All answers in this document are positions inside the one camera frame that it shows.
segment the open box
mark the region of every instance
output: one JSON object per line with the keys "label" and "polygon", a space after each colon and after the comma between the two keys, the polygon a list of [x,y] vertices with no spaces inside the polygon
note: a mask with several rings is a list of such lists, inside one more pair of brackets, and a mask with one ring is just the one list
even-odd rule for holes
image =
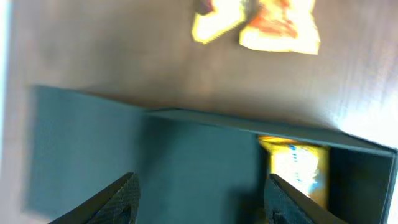
{"label": "open box", "polygon": [[397,174],[397,152],[339,131],[249,121],[181,109],[147,112],[178,121],[330,146],[328,210],[348,223],[385,223]]}
{"label": "open box", "polygon": [[58,218],[136,172],[139,223],[253,223],[264,206],[261,134],[330,146],[329,211],[348,223],[387,222],[395,150],[338,131],[146,110],[57,88],[35,95],[26,210]]}

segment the yellow snack wrapper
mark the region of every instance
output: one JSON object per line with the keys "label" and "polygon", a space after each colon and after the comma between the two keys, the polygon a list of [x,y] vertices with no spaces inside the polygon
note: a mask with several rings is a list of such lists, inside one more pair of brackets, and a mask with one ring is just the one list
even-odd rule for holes
{"label": "yellow snack wrapper", "polygon": [[212,0],[212,12],[195,14],[192,37],[207,44],[246,20],[242,0]]}
{"label": "yellow snack wrapper", "polygon": [[315,203],[327,208],[329,152],[291,139],[259,136],[270,153],[270,173],[277,174]]}
{"label": "yellow snack wrapper", "polygon": [[259,14],[241,31],[239,43],[270,52],[318,54],[320,38],[313,21],[315,0],[259,0]]}

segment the yellow package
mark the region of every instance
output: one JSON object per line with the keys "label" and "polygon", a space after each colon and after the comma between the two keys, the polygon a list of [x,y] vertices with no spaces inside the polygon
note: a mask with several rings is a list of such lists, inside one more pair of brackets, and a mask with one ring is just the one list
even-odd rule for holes
{"label": "yellow package", "polygon": [[318,54],[315,0],[259,0],[259,14],[241,31],[241,45],[270,52]]}
{"label": "yellow package", "polygon": [[259,136],[259,142],[270,153],[271,174],[279,175],[321,207],[327,208],[327,148],[272,136]]}
{"label": "yellow package", "polygon": [[192,37],[207,44],[246,20],[242,0],[211,0],[213,11],[195,14]]}

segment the wooden table surface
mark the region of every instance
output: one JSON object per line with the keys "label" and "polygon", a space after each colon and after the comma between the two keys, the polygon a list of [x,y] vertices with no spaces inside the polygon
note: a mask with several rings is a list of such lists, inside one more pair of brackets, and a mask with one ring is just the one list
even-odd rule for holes
{"label": "wooden table surface", "polygon": [[6,136],[24,138],[29,87],[41,84],[341,129],[398,147],[397,12],[395,0],[317,0],[320,51],[304,55],[246,49],[239,28],[195,43],[191,0],[19,0]]}

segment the candy wrapper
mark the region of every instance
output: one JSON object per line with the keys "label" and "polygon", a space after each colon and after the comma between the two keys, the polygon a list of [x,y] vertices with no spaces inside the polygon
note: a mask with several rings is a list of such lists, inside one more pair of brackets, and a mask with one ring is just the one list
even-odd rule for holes
{"label": "candy wrapper", "polygon": [[259,136],[270,153],[270,173],[277,174],[315,203],[327,208],[329,150],[291,139]]}
{"label": "candy wrapper", "polygon": [[205,2],[209,13],[195,14],[192,37],[207,44],[246,20],[243,0],[209,0]]}
{"label": "candy wrapper", "polygon": [[241,45],[270,52],[318,54],[315,0],[259,0],[257,16],[241,31]]}

